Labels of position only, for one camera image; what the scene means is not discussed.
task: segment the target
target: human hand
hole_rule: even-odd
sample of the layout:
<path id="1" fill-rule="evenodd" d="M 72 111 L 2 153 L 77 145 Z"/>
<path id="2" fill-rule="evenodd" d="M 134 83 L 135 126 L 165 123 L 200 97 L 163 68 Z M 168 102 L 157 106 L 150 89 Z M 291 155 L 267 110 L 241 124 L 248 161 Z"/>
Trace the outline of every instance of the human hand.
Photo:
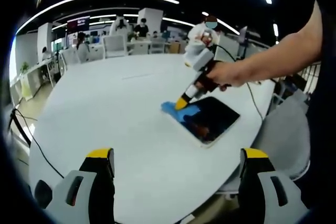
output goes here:
<path id="1" fill-rule="evenodd" d="M 242 61 L 235 63 L 217 62 L 215 67 L 207 74 L 207 77 L 219 84 L 219 88 L 225 91 L 227 85 L 240 87 L 244 81 L 240 78 L 243 73 Z"/>

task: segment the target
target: blue cloth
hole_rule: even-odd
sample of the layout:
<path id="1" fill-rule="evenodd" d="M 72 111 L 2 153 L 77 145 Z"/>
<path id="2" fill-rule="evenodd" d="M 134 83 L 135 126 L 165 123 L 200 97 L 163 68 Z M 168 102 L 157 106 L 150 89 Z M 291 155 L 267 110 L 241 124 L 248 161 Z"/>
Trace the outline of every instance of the blue cloth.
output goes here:
<path id="1" fill-rule="evenodd" d="M 171 115 L 175 118 L 178 122 L 183 123 L 185 115 L 195 115 L 197 114 L 200 109 L 196 105 L 189 105 L 181 110 L 175 110 L 175 103 L 173 102 L 164 102 L 161 104 L 161 109 L 163 112 Z"/>

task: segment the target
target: yellow tip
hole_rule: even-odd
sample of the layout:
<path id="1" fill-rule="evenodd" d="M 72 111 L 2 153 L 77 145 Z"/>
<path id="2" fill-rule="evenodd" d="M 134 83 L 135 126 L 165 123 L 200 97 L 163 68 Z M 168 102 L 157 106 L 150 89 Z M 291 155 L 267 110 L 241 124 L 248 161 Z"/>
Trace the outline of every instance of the yellow tip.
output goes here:
<path id="1" fill-rule="evenodd" d="M 179 100 L 177 101 L 176 105 L 175 105 L 175 109 L 176 110 L 181 110 L 184 107 L 186 107 L 187 105 L 188 105 L 188 103 L 182 97 L 180 97 Z"/>

